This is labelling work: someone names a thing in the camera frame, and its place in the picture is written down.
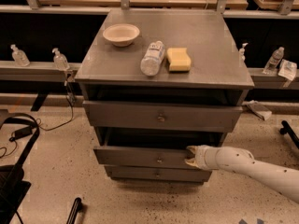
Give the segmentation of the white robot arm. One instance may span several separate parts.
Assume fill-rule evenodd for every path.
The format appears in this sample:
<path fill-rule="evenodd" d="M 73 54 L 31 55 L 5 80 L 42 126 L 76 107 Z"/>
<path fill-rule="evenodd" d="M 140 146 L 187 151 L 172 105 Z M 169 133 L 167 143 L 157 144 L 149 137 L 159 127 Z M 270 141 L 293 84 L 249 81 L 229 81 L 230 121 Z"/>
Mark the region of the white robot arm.
<path fill-rule="evenodd" d="M 236 147 L 188 146 L 193 157 L 185 162 L 201 170 L 224 170 L 246 175 L 288 199 L 299 203 L 299 171 L 257 161 L 246 149 Z"/>

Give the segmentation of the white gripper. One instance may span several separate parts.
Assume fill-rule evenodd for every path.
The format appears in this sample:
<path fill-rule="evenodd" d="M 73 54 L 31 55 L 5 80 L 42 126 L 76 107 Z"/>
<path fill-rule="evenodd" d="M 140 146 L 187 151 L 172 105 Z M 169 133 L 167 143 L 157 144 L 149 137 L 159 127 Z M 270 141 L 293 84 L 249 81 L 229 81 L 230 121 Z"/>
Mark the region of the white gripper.
<path fill-rule="evenodd" d="M 185 159 L 185 163 L 192 167 L 199 167 L 203 170 L 216 170 L 218 168 L 216 162 L 216 154 L 218 149 L 209 146 L 187 146 L 186 147 L 195 158 Z"/>

